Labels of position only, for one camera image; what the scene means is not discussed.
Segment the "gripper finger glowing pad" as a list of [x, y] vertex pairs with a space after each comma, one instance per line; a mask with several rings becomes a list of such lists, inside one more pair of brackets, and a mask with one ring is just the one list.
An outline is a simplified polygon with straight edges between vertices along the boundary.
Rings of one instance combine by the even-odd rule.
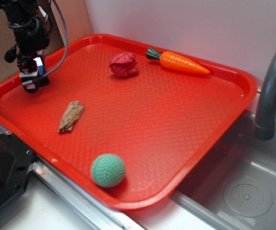
[[28, 93], [35, 93], [39, 89], [39, 83], [35, 82], [39, 78], [39, 69], [36, 61], [28, 61], [20, 69], [21, 84]]
[[34, 58], [34, 61], [37, 64], [38, 67], [38, 78], [40, 80], [38, 81], [40, 86], [46, 86], [49, 84], [48, 76], [43, 77], [43, 75], [46, 73], [45, 68], [45, 57], [43, 55], [37, 54], [37, 56]]

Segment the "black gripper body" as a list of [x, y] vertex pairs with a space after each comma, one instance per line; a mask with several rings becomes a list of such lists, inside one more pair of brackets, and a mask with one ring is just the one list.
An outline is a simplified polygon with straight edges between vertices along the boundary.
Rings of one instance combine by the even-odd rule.
[[24, 23], [8, 23], [13, 30], [15, 45], [7, 51], [7, 62], [16, 58], [31, 58], [39, 51], [49, 46], [51, 31], [47, 28], [48, 18], [31, 17]]

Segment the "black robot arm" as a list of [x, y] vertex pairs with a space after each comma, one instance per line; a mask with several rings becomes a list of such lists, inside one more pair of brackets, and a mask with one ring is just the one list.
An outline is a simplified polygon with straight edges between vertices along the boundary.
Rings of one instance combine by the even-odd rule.
[[15, 36], [15, 45], [4, 59], [9, 63], [17, 61], [24, 90], [35, 93], [49, 84], [48, 77], [44, 76], [44, 50], [49, 46], [51, 35], [48, 14], [42, 12], [36, 0], [0, 0], [0, 7]]

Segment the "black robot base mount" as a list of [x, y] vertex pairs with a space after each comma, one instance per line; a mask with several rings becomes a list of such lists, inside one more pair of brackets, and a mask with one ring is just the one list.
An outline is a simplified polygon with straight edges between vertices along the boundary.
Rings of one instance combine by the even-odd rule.
[[0, 134], [0, 210], [25, 193], [35, 152], [14, 134]]

